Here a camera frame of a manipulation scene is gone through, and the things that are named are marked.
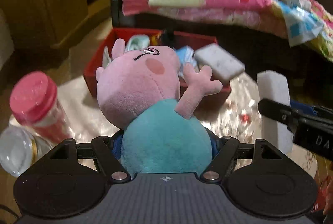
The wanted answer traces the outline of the dark wooden bed frame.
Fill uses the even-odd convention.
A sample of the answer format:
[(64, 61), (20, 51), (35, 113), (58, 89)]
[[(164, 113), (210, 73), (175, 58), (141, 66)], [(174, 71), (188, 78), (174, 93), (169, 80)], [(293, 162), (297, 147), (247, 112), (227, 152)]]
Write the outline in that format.
[(251, 76), (263, 70), (274, 70), (292, 81), (314, 81), (324, 89), (332, 86), (332, 62), (305, 44), (290, 47), (285, 39), (241, 26), (193, 23), (149, 13), (124, 16), (122, 0), (110, 2), (116, 27), (173, 29), (214, 36), (221, 47), (246, 65)]

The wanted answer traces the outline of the grey white sponge block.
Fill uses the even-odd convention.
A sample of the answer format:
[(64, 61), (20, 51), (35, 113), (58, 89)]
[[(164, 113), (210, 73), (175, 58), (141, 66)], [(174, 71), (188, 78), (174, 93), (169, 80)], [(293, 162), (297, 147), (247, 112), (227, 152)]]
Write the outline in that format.
[(213, 76), (223, 84), (228, 84), (245, 70), (241, 61), (216, 43), (197, 49), (194, 58), (199, 64), (210, 66)]

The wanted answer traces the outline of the white green towel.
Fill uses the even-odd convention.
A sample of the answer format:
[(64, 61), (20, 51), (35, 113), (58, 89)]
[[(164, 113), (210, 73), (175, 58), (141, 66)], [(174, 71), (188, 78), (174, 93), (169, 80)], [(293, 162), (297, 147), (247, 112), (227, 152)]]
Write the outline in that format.
[[(148, 35), (137, 34), (132, 36), (126, 43), (125, 52), (132, 50), (141, 50), (150, 45), (150, 38)], [(113, 60), (111, 57), (111, 48), (105, 47), (103, 50), (102, 67), (106, 68)]]

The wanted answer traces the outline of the blue face mask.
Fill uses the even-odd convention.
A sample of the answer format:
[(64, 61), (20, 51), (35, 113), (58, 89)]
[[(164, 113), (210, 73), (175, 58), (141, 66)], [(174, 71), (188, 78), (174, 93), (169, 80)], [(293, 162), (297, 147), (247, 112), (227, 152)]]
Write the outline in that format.
[(190, 63), (196, 72), (199, 72), (197, 61), (194, 59), (194, 50), (189, 46), (183, 46), (180, 49), (174, 49), (177, 54), (179, 61), (181, 63), (180, 70), (178, 72), (178, 76), (183, 78), (183, 67)]

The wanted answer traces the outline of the red tissue box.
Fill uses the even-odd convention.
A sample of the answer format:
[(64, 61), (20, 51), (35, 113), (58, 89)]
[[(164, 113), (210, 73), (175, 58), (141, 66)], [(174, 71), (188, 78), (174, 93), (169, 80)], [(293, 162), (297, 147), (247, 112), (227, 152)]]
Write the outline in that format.
[(315, 223), (332, 223), (332, 161), (319, 159), (315, 174), (318, 195), (311, 212)]

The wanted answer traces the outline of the pink lid plastic jar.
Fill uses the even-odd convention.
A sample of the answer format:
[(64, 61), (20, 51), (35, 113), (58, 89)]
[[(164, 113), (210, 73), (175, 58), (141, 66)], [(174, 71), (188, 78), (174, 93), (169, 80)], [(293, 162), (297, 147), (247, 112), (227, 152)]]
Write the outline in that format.
[(67, 115), (58, 100), (58, 87), (44, 72), (31, 72), (18, 81), (10, 95), (10, 108), (19, 124), (49, 142), (58, 144), (72, 138)]

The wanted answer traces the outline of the clear glass jar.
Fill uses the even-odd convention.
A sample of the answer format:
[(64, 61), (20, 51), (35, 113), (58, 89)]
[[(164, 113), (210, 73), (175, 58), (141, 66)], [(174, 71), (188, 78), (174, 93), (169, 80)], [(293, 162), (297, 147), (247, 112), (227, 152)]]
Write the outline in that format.
[(14, 177), (22, 175), (52, 149), (43, 138), (16, 126), (9, 126), (1, 132), (0, 145), (1, 166)]

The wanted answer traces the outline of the rainbow knitted soft toy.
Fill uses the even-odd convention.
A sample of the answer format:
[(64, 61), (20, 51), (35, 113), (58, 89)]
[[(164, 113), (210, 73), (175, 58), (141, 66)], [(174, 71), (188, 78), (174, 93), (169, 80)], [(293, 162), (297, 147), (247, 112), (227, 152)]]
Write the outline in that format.
[(175, 43), (174, 31), (172, 29), (164, 29), (150, 38), (151, 46), (167, 46), (172, 48)]

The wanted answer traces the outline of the red rectangular storage box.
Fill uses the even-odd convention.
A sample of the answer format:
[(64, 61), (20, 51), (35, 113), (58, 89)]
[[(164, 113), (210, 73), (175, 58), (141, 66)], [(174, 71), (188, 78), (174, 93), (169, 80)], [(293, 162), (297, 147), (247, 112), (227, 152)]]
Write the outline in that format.
[(91, 95), (106, 100), (120, 100), (123, 93), (142, 97), (143, 103), (184, 98), (178, 72), (181, 63), (174, 49), (164, 45), (126, 51), (125, 45), (134, 35), (157, 35), (158, 30), (114, 28), (87, 65), (83, 76)]

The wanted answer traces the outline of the floral beige table cloth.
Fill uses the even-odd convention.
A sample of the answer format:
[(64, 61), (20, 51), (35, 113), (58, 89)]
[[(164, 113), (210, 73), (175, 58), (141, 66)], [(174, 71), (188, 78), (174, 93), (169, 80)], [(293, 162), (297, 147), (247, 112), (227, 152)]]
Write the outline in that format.
[[(96, 136), (112, 136), (117, 132), (118, 128), (110, 124), (99, 110), (83, 77), (59, 86), (58, 99), (77, 142), (86, 143)], [(261, 115), (257, 110), (259, 99), (256, 82), (242, 73), (231, 81), (231, 93), (218, 110), (203, 111), (196, 117), (218, 136), (229, 135), (242, 143), (253, 143), (261, 138)]]

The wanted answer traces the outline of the blue checkered cloth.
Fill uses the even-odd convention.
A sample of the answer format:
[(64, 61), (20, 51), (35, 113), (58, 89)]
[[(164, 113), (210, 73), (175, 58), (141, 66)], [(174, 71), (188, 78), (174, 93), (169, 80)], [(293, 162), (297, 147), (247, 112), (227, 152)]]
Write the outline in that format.
[(285, 21), (290, 47), (309, 42), (322, 32), (324, 23), (313, 13), (299, 6), (288, 6), (281, 0), (272, 1), (272, 11), (281, 13)]

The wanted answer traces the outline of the pink pig plush toy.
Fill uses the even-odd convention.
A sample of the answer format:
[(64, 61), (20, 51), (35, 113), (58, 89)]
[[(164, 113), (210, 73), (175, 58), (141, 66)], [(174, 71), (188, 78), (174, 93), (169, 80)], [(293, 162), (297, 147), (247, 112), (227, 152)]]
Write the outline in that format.
[(196, 72), (191, 64), (183, 67), (184, 98), (143, 103), (134, 93), (123, 93), (119, 101), (110, 96), (97, 101), (105, 118), (124, 131), (121, 165), (130, 175), (138, 173), (201, 174), (212, 161), (209, 135), (194, 116), (208, 95), (218, 94), (222, 83), (212, 79), (212, 69)]

